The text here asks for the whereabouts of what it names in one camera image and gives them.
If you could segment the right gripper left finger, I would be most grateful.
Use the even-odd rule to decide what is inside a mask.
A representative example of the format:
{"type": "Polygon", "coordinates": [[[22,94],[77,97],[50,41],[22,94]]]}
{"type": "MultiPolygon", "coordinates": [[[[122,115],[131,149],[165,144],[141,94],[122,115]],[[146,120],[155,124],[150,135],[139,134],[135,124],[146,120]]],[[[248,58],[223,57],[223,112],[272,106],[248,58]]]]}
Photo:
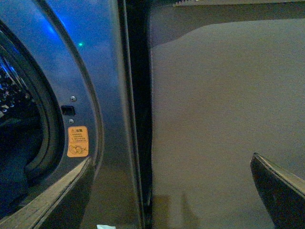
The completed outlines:
{"type": "Polygon", "coordinates": [[[0,221],[2,229],[78,229],[92,185],[87,158],[30,203],[0,221]]]}

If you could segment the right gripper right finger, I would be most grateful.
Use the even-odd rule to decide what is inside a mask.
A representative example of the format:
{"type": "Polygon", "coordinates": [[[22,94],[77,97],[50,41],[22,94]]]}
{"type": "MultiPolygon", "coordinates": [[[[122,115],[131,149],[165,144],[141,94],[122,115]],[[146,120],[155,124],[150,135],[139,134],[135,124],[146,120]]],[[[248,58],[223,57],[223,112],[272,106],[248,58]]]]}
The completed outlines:
{"type": "Polygon", "coordinates": [[[305,180],[258,153],[251,160],[257,192],[275,229],[305,227],[305,180]]]}

